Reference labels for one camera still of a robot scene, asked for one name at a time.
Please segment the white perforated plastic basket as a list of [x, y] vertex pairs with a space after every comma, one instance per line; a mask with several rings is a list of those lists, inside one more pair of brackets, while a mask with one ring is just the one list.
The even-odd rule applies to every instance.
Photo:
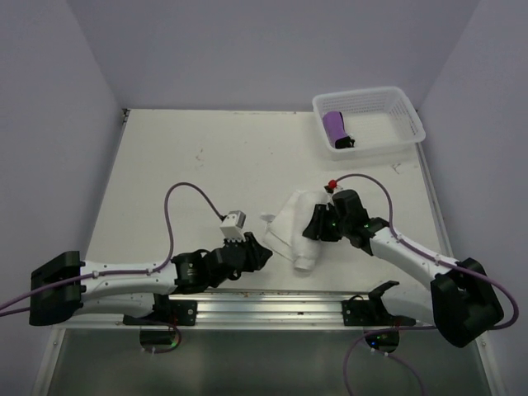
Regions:
[[[422, 121], [405, 92], [393, 86], [372, 87], [317, 95], [312, 100], [319, 134], [334, 160], [396, 153], [426, 138]], [[335, 149], [323, 128], [322, 118], [340, 111], [353, 148]]]

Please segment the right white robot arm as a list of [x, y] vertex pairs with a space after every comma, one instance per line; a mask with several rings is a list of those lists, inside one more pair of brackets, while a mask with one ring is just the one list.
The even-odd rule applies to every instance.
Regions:
[[410, 275], [431, 292], [433, 323], [455, 347], [466, 346], [504, 318], [479, 262], [472, 258], [459, 262], [420, 245], [408, 247], [393, 235], [389, 221], [368, 215], [353, 190], [339, 191], [328, 204], [316, 204], [303, 236], [324, 242], [345, 238]]

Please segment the purple microfiber towel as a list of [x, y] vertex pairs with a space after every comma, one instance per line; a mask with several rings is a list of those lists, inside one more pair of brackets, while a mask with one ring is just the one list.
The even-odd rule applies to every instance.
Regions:
[[346, 132], [340, 111], [327, 112], [322, 122], [328, 141], [334, 149], [352, 149], [355, 146], [356, 141]]

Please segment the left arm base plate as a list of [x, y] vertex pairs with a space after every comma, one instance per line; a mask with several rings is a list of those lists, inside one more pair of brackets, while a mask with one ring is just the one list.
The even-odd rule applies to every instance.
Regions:
[[127, 326], [174, 325], [192, 327], [196, 325], [198, 302], [192, 299], [168, 300], [165, 305], [156, 308], [144, 318], [123, 317], [122, 323]]

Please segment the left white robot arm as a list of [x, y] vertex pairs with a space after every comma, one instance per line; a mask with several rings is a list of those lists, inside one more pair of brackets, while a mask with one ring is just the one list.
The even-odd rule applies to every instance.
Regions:
[[108, 264], [64, 252], [31, 273], [30, 319], [35, 327], [82, 314], [122, 314], [166, 322], [170, 295], [199, 294], [244, 272], [260, 271], [272, 257], [255, 236], [224, 240], [212, 251], [184, 252], [162, 264]]

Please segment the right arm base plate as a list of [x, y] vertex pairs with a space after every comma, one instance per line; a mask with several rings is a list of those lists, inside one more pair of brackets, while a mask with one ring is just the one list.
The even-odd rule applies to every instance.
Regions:
[[350, 299], [341, 301], [342, 319], [346, 327], [413, 327], [417, 321], [404, 315], [392, 315], [381, 299], [390, 288], [399, 285], [395, 280], [389, 280], [374, 288], [367, 294], [367, 299], [353, 295]]

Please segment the aluminium mounting rail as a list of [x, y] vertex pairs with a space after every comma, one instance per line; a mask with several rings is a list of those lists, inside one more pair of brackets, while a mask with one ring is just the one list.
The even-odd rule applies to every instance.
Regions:
[[342, 302], [367, 301], [367, 293], [302, 291], [210, 291], [172, 295], [196, 302], [190, 330], [352, 330], [344, 324]]

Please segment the white towel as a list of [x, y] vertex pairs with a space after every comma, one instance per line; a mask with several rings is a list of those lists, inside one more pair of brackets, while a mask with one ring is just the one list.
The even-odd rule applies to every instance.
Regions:
[[311, 272], [322, 250], [319, 241], [303, 236], [314, 214], [315, 206], [326, 208], [328, 194], [324, 191], [295, 191], [276, 214], [263, 213], [266, 223], [264, 243], [293, 264], [297, 271]]

